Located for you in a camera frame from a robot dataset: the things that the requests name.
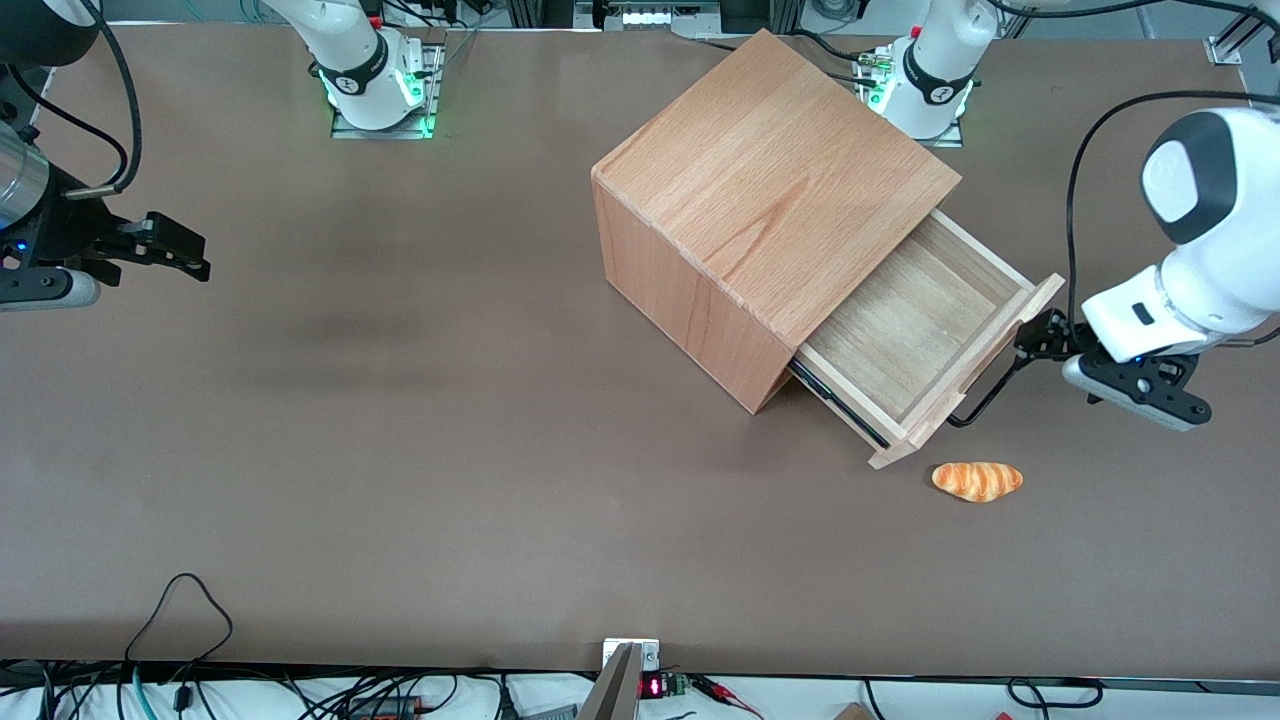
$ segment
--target wooden cabinet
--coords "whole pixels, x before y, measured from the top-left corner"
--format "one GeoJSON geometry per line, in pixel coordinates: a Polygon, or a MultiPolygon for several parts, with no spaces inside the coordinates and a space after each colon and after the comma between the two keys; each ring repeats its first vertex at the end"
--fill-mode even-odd
{"type": "Polygon", "coordinates": [[[591,179],[608,281],[751,413],[794,359],[876,466],[1061,284],[938,213],[960,177],[764,31],[591,179]]]}

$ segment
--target table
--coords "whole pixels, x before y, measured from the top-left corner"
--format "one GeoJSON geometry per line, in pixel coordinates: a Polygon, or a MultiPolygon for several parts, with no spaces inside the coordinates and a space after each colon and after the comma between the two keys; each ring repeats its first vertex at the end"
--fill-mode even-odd
{"type": "MultiPolygon", "coordinates": [[[[111,206],[206,234],[212,282],[128,266],[91,309],[0,318],[0,655],[119,657],[191,570],[236,619],[220,660],[582,669],[652,635],[695,671],[1280,675],[1270,348],[1206,357],[1216,416],[1190,434],[1033,365],[873,471],[796,383],[748,415],[604,282],[590,165],[721,50],[484,33],[438,137],[406,143],[330,141],[287,28],[119,36],[146,151],[111,206]],[[927,480],[951,460],[1027,484],[964,505],[927,480]]],[[[965,177],[943,209],[1032,278],[1065,269],[1094,118],[1239,87],[1194,42],[1000,42],[982,78],[966,146],[938,151],[965,177]]],[[[125,136],[101,47],[52,99],[125,136]]],[[[1167,251],[1138,170],[1194,106],[1098,135],[1084,296],[1167,251]]],[[[41,127],[56,161],[109,172],[41,127]]],[[[187,587],[138,655],[219,634],[187,587]]]]}

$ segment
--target wooden drawer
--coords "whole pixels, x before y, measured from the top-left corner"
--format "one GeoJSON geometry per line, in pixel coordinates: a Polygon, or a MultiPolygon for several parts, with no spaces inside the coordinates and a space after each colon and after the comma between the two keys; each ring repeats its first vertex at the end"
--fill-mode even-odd
{"type": "Polygon", "coordinates": [[[920,448],[1060,287],[1056,274],[1032,284],[933,210],[799,347],[792,374],[883,468],[920,448]]]}

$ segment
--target bread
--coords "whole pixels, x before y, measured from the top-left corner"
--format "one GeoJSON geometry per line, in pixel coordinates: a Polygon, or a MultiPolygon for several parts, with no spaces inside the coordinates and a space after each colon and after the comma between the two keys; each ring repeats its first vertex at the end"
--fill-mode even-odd
{"type": "Polygon", "coordinates": [[[1023,487],[1023,474],[1001,462],[947,462],[933,470],[933,484],[969,502],[991,502],[1023,487]]]}

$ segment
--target cable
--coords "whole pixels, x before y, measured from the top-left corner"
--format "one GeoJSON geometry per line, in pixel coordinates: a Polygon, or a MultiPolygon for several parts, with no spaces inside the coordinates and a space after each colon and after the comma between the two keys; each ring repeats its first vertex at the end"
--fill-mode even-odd
{"type": "Polygon", "coordinates": [[[424,23],[426,23],[428,26],[431,26],[431,23],[440,23],[440,22],[448,23],[449,22],[448,18],[436,18],[435,15],[424,15],[424,14],[416,12],[416,10],[410,9],[408,5],[404,5],[399,0],[383,0],[383,4],[384,5],[390,5],[392,8],[396,8],[397,10],[404,13],[406,15],[417,18],[417,19],[422,20],[424,23]]]}
{"type": "Polygon", "coordinates": [[[1257,347],[1260,345],[1266,345],[1271,342],[1276,337],[1280,337],[1280,328],[1276,328],[1268,332],[1267,334],[1253,340],[1229,340],[1219,345],[1219,347],[1235,347],[1235,348],[1257,347]]]}
{"type": "Polygon", "coordinates": [[[129,101],[129,124],[133,128],[133,151],[129,154],[129,165],[124,170],[124,176],[120,179],[99,187],[68,191],[64,195],[68,200],[87,200],[91,197],[102,197],[106,195],[119,195],[120,192],[124,192],[124,188],[129,187],[129,184],[133,183],[133,178],[137,177],[138,163],[142,161],[142,113],[138,110],[138,91],[133,87],[133,76],[129,73],[129,64],[124,60],[124,51],[120,50],[120,42],[115,40],[115,33],[111,32],[111,27],[106,24],[106,18],[102,17],[102,13],[97,9],[97,5],[93,4],[93,0],[79,1],[102,31],[102,37],[106,38],[106,45],[111,49],[111,56],[115,58],[115,65],[120,70],[120,81],[124,82],[124,95],[129,101]]]}
{"type": "Polygon", "coordinates": [[[101,675],[102,673],[93,675],[93,680],[88,684],[88,688],[84,689],[84,694],[81,696],[79,700],[77,700],[76,693],[72,692],[73,705],[72,705],[72,711],[67,715],[67,720],[76,720],[77,717],[79,717],[81,707],[84,705],[86,701],[88,701],[88,696],[93,693],[93,688],[97,687],[97,680],[99,678],[101,678],[101,675]]]}
{"type": "Polygon", "coordinates": [[[209,698],[205,697],[205,685],[200,684],[200,678],[196,678],[193,682],[196,684],[196,694],[200,696],[200,705],[205,706],[205,714],[209,715],[209,720],[218,720],[218,716],[214,715],[214,708],[209,705],[209,698]]]}
{"type": "Polygon", "coordinates": [[[200,653],[198,656],[196,656],[189,664],[193,665],[196,662],[202,662],[210,655],[212,655],[214,652],[216,652],[218,648],[220,648],[224,644],[227,644],[227,641],[232,639],[232,634],[236,633],[236,623],[232,621],[232,616],[227,614],[227,610],[223,609],[223,606],[219,605],[216,600],[214,600],[214,596],[212,596],[212,593],[209,592],[209,587],[205,584],[205,580],[201,580],[200,575],[197,575],[195,573],[178,573],[173,578],[169,578],[169,582],[165,583],[164,591],[160,593],[160,600],[156,601],[156,606],[151,611],[151,616],[147,618],[147,621],[143,623],[142,626],[138,628],[138,632],[133,634],[133,639],[129,641],[129,644],[124,646],[124,661],[125,662],[133,662],[134,661],[133,657],[132,657],[133,646],[142,638],[142,635],[145,635],[147,633],[147,630],[151,629],[151,623],[155,623],[156,615],[160,614],[160,609],[164,606],[164,600],[169,596],[169,591],[173,589],[174,583],[177,583],[182,578],[191,578],[192,580],[195,580],[196,584],[200,585],[200,592],[205,593],[205,600],[209,601],[209,605],[211,605],[214,607],[214,610],[216,610],[218,614],[221,615],[223,620],[227,623],[227,634],[223,635],[223,639],[218,641],[214,644],[214,647],[211,647],[211,648],[206,650],[205,652],[200,653]]]}
{"type": "MultiPolygon", "coordinates": [[[[1006,5],[1001,0],[988,0],[996,9],[1014,15],[1016,18],[1041,18],[1041,19],[1060,19],[1060,18],[1087,18],[1089,15],[1103,15],[1107,13],[1117,13],[1120,10],[1132,10],[1134,8],[1142,8],[1146,5],[1155,5],[1156,3],[1164,3],[1165,0],[1129,0],[1128,3],[1117,3],[1115,5],[1102,5],[1101,8],[1087,8],[1082,10],[1025,10],[1021,8],[1015,8],[1012,5],[1006,5]]],[[[1242,15],[1248,15],[1260,23],[1271,28],[1272,32],[1280,35],[1280,22],[1276,22],[1271,15],[1267,15],[1262,10],[1253,6],[1236,5],[1234,3],[1219,3],[1217,0],[1172,0],[1174,3],[1180,3],[1183,5],[1194,5],[1197,8],[1210,8],[1213,10],[1228,10],[1231,13],[1239,13],[1242,15]]]]}
{"type": "Polygon", "coordinates": [[[23,95],[26,95],[27,97],[29,97],[32,102],[35,102],[36,105],[40,105],[41,108],[49,110],[50,113],[58,115],[59,118],[67,120],[68,123],[78,127],[79,129],[84,131],[84,132],[92,135],[93,137],[101,140],[102,142],[110,145],[111,150],[115,150],[118,160],[116,160],[116,165],[115,165],[115,172],[111,173],[111,177],[108,178],[108,181],[104,184],[111,184],[115,181],[120,179],[120,176],[124,174],[125,165],[128,165],[128,163],[129,163],[129,156],[124,151],[124,146],[120,145],[120,142],[118,140],[115,140],[114,137],[111,137],[106,132],[104,132],[104,131],[101,131],[101,129],[99,129],[99,128],[96,128],[96,127],[86,123],[84,120],[82,120],[79,118],[77,118],[76,115],[68,113],[67,110],[63,110],[58,105],[54,105],[51,101],[45,100],[44,96],[40,95],[40,92],[36,92],[36,88],[33,88],[29,85],[27,85],[27,81],[22,77],[22,73],[18,72],[18,68],[15,65],[5,65],[5,68],[8,68],[9,76],[13,78],[13,82],[18,85],[18,90],[20,90],[23,92],[23,95]]]}
{"type": "Polygon", "coordinates": [[[1093,688],[1096,694],[1083,702],[1047,702],[1044,700],[1044,694],[1041,693],[1039,688],[1037,688],[1036,684],[1032,683],[1030,679],[1028,678],[1010,678],[1009,682],[1005,684],[1005,692],[1009,693],[1009,698],[1016,702],[1018,705],[1030,710],[1039,710],[1043,719],[1050,720],[1048,711],[1051,707],[1059,710],[1088,710],[1089,707],[1093,707],[1100,702],[1102,702],[1102,692],[1103,692],[1102,685],[1091,684],[1089,687],[1093,688]],[[1034,702],[1027,701],[1019,697],[1018,693],[1014,692],[1015,685],[1021,685],[1030,689],[1032,694],[1036,696],[1036,701],[1034,702]]]}
{"type": "Polygon", "coordinates": [[[120,674],[115,678],[115,714],[119,720],[124,720],[124,664],[120,664],[120,674]]]}
{"type": "Polygon", "coordinates": [[[717,683],[716,680],[712,680],[707,675],[698,675],[690,673],[686,674],[685,676],[689,678],[690,687],[703,693],[704,696],[712,698],[713,701],[721,705],[727,705],[730,707],[750,712],[751,715],[755,715],[759,720],[764,720],[764,716],[760,715],[759,710],[751,707],[750,705],[746,703],[746,701],[733,694],[733,691],[726,688],[724,685],[717,683]]]}
{"type": "Polygon", "coordinates": [[[872,689],[870,679],[863,678],[863,685],[867,687],[867,701],[872,706],[872,712],[876,714],[876,720],[884,720],[884,714],[879,711],[879,703],[876,702],[876,691],[872,689]]]}
{"type": "Polygon", "coordinates": [[[809,31],[806,31],[804,28],[796,28],[796,29],[788,32],[787,35],[794,36],[794,37],[808,37],[809,40],[817,42],[818,47],[822,47],[823,50],[826,50],[828,55],[835,55],[836,58],[840,58],[841,60],[849,60],[850,63],[856,63],[858,58],[860,58],[861,55],[865,55],[868,53],[872,53],[874,50],[874,49],[873,50],[863,50],[861,53],[844,53],[841,50],[836,50],[836,47],[832,44],[827,42],[826,37],[818,35],[817,32],[809,32],[809,31]]]}
{"type": "Polygon", "coordinates": [[[146,693],[142,692],[142,678],[138,675],[138,666],[133,666],[133,694],[138,698],[138,706],[142,707],[142,714],[147,716],[147,720],[159,720],[156,717],[156,711],[151,710],[151,702],[147,701],[146,693]]]}
{"type": "Polygon", "coordinates": [[[435,706],[435,707],[433,707],[431,710],[428,710],[426,712],[424,712],[424,715],[428,715],[428,714],[431,714],[431,712],[435,712],[436,710],[440,710],[440,708],[442,708],[442,707],[444,707],[445,705],[449,705],[449,701],[451,701],[451,700],[453,700],[453,696],[454,696],[454,694],[457,694],[457,692],[458,692],[458,676],[457,676],[457,675],[453,675],[453,689],[451,689],[451,691],[449,691],[449,694],[444,696],[444,700],[443,700],[443,701],[440,701],[440,703],[439,703],[439,705],[436,705],[436,706],[435,706]]]}
{"type": "Polygon", "coordinates": [[[196,6],[191,4],[191,0],[182,0],[182,4],[186,5],[188,10],[191,10],[192,15],[196,15],[197,20],[205,22],[205,17],[201,15],[200,10],[197,10],[196,6]]]}
{"type": "MultiPolygon", "coordinates": [[[[686,40],[692,40],[694,42],[696,42],[699,45],[708,45],[710,47],[716,47],[717,50],[726,50],[728,53],[732,53],[732,51],[737,50],[737,47],[735,47],[732,45],[722,45],[719,42],[712,42],[710,40],[698,40],[698,38],[692,38],[692,37],[686,38],[686,40]]],[[[850,83],[854,83],[854,85],[860,85],[863,87],[876,87],[876,81],[873,81],[872,78],[842,76],[840,73],[828,73],[827,70],[822,70],[822,73],[826,74],[827,77],[832,78],[832,79],[838,79],[841,82],[850,82],[850,83]]]]}
{"type": "Polygon", "coordinates": [[[947,415],[947,424],[951,425],[952,428],[968,428],[969,425],[972,425],[974,420],[977,420],[982,415],[982,413],[987,409],[987,406],[991,405],[991,401],[995,400],[997,395],[1000,395],[1000,391],[1005,389],[1005,386],[1009,384],[1009,379],[1012,378],[1018,370],[1021,370],[1029,364],[1030,364],[1029,357],[1015,357],[1014,364],[1010,365],[1007,370],[1005,370],[1005,374],[1001,375],[998,380],[996,380],[996,384],[991,386],[991,389],[987,391],[987,395],[978,402],[978,405],[974,406],[974,409],[969,413],[968,416],[961,418],[955,413],[952,413],[951,415],[947,415]]]}
{"type": "Polygon", "coordinates": [[[1080,163],[1084,160],[1084,151],[1089,147],[1089,142],[1093,140],[1093,136],[1097,135],[1098,129],[1101,129],[1107,120],[1119,113],[1143,102],[1172,99],[1248,100],[1252,102],[1280,105],[1280,96],[1260,95],[1256,92],[1234,92],[1225,90],[1172,90],[1167,92],[1149,92],[1147,95],[1130,97],[1129,100],[1111,108],[1093,123],[1089,132],[1084,133],[1084,138],[1080,141],[1080,146],[1075,151],[1075,159],[1071,160],[1071,176],[1066,183],[1066,329],[1073,343],[1078,342],[1075,331],[1075,186],[1080,177],[1080,163]]]}

